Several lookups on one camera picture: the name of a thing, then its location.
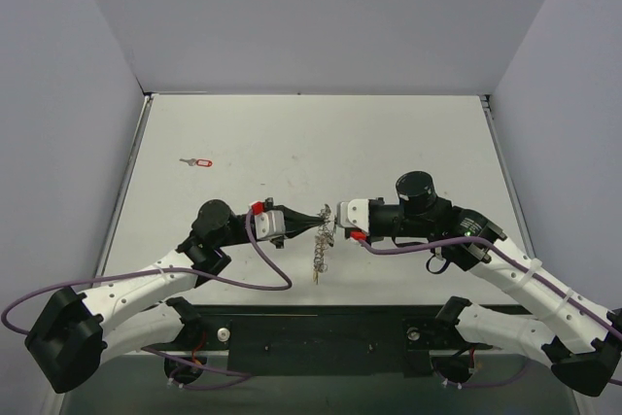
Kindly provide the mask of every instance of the red clip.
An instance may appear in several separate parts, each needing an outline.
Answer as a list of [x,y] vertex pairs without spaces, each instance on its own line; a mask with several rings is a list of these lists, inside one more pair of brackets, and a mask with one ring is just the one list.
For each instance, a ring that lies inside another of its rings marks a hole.
[[253,210],[253,214],[255,216],[258,216],[259,214],[263,212],[263,203],[261,201],[258,201],[257,203],[251,206],[251,209]]
[[350,238],[354,238],[355,240],[366,240],[367,235],[364,232],[350,232]]

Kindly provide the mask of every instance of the table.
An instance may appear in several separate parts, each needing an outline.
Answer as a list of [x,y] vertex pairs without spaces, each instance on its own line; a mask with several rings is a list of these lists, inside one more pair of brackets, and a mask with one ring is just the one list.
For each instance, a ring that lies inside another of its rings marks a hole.
[[[210,167],[180,158],[206,158]],[[220,198],[237,214],[273,196],[316,214],[327,203],[384,196],[396,203],[402,174],[432,174],[440,196],[475,209],[519,245],[522,239],[500,162],[477,96],[155,95],[106,274],[140,269],[175,248],[198,208]],[[440,276],[428,253],[374,257],[342,231],[328,272],[312,281],[315,231],[263,244],[294,287],[265,293],[210,282],[184,296],[195,304],[443,304],[451,295],[481,304],[511,298],[452,266]],[[378,244],[388,247],[390,241]],[[279,284],[249,245],[226,249],[224,277]]]

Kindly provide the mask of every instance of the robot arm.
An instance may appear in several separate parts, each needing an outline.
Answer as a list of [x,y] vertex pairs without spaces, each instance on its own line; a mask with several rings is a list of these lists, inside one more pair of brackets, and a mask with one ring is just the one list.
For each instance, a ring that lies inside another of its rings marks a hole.
[[[620,314],[575,293],[543,269],[539,259],[529,259],[483,215],[438,197],[429,174],[408,173],[397,181],[396,188],[398,205],[386,205],[381,198],[340,203],[337,223],[346,229],[346,237],[360,241],[376,255],[432,249],[493,284],[537,321],[505,316],[456,297],[449,300],[438,319],[455,327],[467,342],[498,346],[550,365],[567,386],[597,396],[622,352],[622,342],[602,324],[614,332],[622,330]],[[396,237],[413,237],[431,243],[392,250],[371,246],[388,236],[394,242]]]
[[[150,307],[209,280],[193,271],[218,276],[231,262],[223,247],[269,240],[283,248],[286,238],[323,223],[323,218],[274,206],[271,198],[254,203],[252,212],[242,216],[234,215],[223,201],[208,201],[192,223],[189,237],[152,265],[122,275],[133,277],[80,294],[69,287],[53,294],[26,336],[26,347],[54,390],[70,391],[117,355],[175,340],[188,324],[188,313],[178,301]],[[285,290],[290,286],[291,282],[251,287]]]

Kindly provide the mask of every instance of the white wall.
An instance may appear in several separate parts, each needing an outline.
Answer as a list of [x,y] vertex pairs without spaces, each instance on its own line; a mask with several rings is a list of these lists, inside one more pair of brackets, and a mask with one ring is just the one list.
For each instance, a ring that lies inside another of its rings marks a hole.
[[546,0],[492,104],[537,254],[622,307],[622,0]]
[[147,91],[491,92],[543,0],[96,0]]
[[[0,0],[0,307],[92,274],[142,93],[93,0]],[[28,327],[43,302],[17,310]],[[0,413],[49,385],[0,329]]]

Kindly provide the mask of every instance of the white plastic housing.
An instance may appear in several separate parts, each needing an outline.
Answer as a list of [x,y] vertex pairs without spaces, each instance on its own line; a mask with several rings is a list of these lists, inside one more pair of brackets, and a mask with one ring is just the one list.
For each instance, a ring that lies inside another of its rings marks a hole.
[[337,205],[337,225],[343,228],[357,228],[369,234],[369,200],[353,199]]
[[101,364],[149,345],[171,342],[183,327],[177,312],[164,303],[143,311],[119,325],[104,339],[108,347],[101,354]]
[[541,347],[550,344],[555,334],[540,321],[505,315],[476,304],[466,307],[458,319],[456,329],[466,342],[481,342],[551,365]]
[[257,240],[272,238],[285,233],[283,211],[273,209],[255,216],[255,235]]
[[[164,258],[141,270],[167,267],[192,268],[192,261],[184,254],[174,250]],[[83,304],[94,315],[101,315],[100,326],[106,337],[125,320],[149,308],[154,303],[172,294],[188,291],[196,284],[197,276],[192,273],[160,273],[153,276],[137,277],[105,284],[85,291]]]
[[[607,323],[607,309],[585,297],[575,293],[570,287],[556,279],[541,267],[539,259],[529,259],[509,238],[495,243],[495,246],[521,265],[532,268],[532,271],[550,281],[562,291],[579,301],[590,311],[597,314]],[[568,304],[567,300],[557,296],[530,274],[521,272],[492,251],[489,252],[490,263],[479,262],[470,273],[497,286],[527,308],[536,318],[545,323],[575,354],[593,352],[591,342],[595,338],[604,340],[606,329],[595,323],[591,318]]]

